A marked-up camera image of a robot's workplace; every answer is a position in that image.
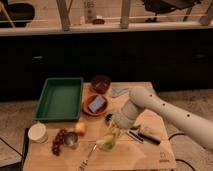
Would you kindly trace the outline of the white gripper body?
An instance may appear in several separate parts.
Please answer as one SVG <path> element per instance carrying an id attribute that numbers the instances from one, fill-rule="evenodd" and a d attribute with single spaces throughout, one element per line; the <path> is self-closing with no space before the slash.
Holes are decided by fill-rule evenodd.
<path id="1" fill-rule="evenodd" d="M 114 114 L 114 122 L 120 129 L 129 129 L 140 114 L 140 108 L 128 100 L 121 109 Z"/>

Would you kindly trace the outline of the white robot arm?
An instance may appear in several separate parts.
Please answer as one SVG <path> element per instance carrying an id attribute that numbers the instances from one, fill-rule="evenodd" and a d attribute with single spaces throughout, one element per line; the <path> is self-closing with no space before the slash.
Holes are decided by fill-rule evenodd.
<path id="1" fill-rule="evenodd" d="M 130 89 L 129 99 L 114 114 L 113 121 L 120 129 L 129 129 L 145 109 L 166 118 L 200 146 L 213 152 L 213 122 L 167 103 L 145 87 Z"/>

